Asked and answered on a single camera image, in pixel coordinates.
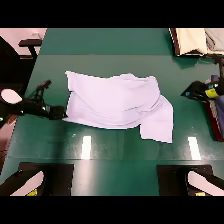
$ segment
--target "yellow label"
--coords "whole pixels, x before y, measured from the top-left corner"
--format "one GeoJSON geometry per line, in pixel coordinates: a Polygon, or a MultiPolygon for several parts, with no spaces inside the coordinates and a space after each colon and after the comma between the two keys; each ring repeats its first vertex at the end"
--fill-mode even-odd
{"type": "Polygon", "coordinates": [[[29,194],[27,194],[26,196],[37,196],[37,189],[34,189],[33,191],[31,191],[29,194]]]}
{"type": "Polygon", "coordinates": [[[208,90],[205,90],[205,93],[206,95],[209,97],[209,98],[217,98],[219,97],[219,95],[216,93],[215,89],[208,89],[208,90]]]}
{"type": "Polygon", "coordinates": [[[195,193],[196,196],[205,196],[205,192],[198,192],[198,193],[195,193]]]}

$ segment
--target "chair armrest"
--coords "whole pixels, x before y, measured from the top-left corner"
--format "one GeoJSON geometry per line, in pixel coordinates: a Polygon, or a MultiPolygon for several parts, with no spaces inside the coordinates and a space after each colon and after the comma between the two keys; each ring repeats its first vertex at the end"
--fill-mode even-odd
{"type": "Polygon", "coordinates": [[[19,42],[20,47],[40,47],[41,45],[41,39],[26,39],[19,42]]]}

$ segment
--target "floor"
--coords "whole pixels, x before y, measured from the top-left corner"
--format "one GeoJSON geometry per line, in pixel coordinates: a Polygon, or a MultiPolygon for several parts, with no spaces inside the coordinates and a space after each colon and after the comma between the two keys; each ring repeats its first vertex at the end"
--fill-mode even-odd
{"type": "Polygon", "coordinates": [[[15,122],[12,122],[11,124],[6,123],[0,129],[0,173],[2,171],[5,157],[8,152],[8,146],[10,143],[10,139],[11,139],[14,127],[15,127],[15,122]]]}

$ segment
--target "table surface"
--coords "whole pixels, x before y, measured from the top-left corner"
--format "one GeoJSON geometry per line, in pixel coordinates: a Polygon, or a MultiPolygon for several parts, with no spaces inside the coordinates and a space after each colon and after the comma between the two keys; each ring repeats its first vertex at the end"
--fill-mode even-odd
{"type": "Polygon", "coordinates": [[[164,28],[49,28],[26,95],[50,79],[45,102],[66,106],[65,71],[155,76],[174,108],[172,144],[142,140],[139,127],[105,130],[25,115],[17,120],[0,181],[19,162],[74,163],[72,195],[158,195],[157,164],[211,164],[214,174],[224,178],[224,143],[213,140],[203,104],[180,96],[192,81],[218,74],[218,66],[211,60],[172,56],[168,34],[164,28]],[[90,160],[81,159],[84,136],[91,136],[90,160]],[[197,139],[200,161],[194,161],[188,137],[197,139]]]}

